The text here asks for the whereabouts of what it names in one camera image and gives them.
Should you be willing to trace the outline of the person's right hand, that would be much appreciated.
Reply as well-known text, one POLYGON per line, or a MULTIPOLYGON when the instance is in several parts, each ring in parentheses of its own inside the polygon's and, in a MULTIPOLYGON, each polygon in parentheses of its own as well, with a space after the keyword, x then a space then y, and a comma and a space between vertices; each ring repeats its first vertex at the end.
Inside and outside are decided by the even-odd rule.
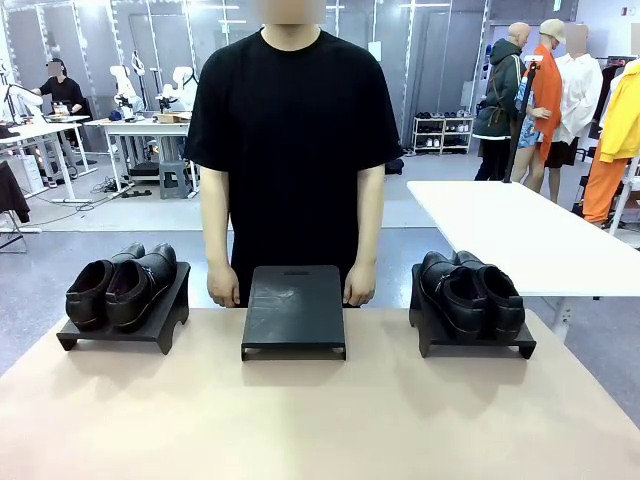
POLYGON ((240 305, 239 281, 227 264, 208 268, 207 289, 211 299, 220 307, 235 308, 240 305))

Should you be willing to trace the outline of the person's left hand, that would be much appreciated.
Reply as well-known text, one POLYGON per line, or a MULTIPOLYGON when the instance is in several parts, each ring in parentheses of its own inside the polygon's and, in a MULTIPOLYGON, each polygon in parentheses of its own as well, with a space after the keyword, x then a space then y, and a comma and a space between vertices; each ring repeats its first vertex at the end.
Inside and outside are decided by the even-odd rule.
POLYGON ((356 263, 345 281, 343 304, 350 307, 366 305, 376 289, 376 268, 370 263, 356 263))

